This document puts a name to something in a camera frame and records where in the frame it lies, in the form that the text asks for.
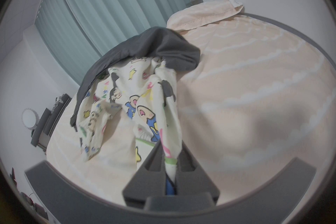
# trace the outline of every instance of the white round object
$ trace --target white round object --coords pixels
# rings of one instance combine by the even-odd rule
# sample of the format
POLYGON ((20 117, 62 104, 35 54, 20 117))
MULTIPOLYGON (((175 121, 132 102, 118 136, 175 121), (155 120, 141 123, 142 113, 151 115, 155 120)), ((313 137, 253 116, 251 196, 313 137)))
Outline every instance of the white round object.
POLYGON ((36 114, 33 110, 27 108, 22 113, 22 121, 26 128, 33 129, 36 126, 36 114))

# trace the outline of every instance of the pillow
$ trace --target pillow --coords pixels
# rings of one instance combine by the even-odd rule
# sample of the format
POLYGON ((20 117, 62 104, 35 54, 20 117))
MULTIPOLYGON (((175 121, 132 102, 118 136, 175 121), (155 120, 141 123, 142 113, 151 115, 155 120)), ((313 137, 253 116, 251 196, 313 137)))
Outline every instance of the pillow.
POLYGON ((199 3, 171 15, 167 28, 176 32, 195 29, 236 15, 242 8, 243 4, 234 0, 199 3))

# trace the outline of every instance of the dark gray cloth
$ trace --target dark gray cloth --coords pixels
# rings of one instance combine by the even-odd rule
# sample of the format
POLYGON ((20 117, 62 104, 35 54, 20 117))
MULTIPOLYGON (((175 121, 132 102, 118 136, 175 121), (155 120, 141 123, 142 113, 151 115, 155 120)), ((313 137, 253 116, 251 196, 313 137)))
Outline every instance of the dark gray cloth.
POLYGON ((79 106, 96 77, 120 60, 128 57, 163 57, 166 67, 176 71, 191 71, 197 67, 200 55, 199 48, 189 44, 173 30, 162 27, 149 28, 142 34, 121 42, 87 71, 77 93, 77 104, 70 125, 76 126, 79 106))

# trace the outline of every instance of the bedsheet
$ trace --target bedsheet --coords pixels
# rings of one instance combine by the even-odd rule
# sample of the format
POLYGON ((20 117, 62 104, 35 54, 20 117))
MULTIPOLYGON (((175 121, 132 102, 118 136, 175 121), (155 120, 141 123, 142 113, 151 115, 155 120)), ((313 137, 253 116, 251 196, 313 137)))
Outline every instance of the bedsheet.
MULTIPOLYGON (((201 50, 199 66, 177 74, 183 141, 220 189, 217 204, 251 192, 294 157, 317 168, 303 203, 336 149, 331 64, 303 39, 244 15, 180 34, 201 50)), ((75 100, 56 126, 47 160, 81 188, 124 205, 121 190, 136 171, 132 122, 118 113, 100 153, 83 163, 69 126, 75 100)))

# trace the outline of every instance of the green curtain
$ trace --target green curtain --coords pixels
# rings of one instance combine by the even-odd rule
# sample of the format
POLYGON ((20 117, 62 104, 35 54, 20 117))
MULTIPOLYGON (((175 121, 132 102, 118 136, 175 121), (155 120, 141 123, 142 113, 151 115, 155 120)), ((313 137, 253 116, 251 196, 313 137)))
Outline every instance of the green curtain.
POLYGON ((50 52, 77 82, 120 42, 169 17, 190 0, 43 0, 36 27, 50 52))

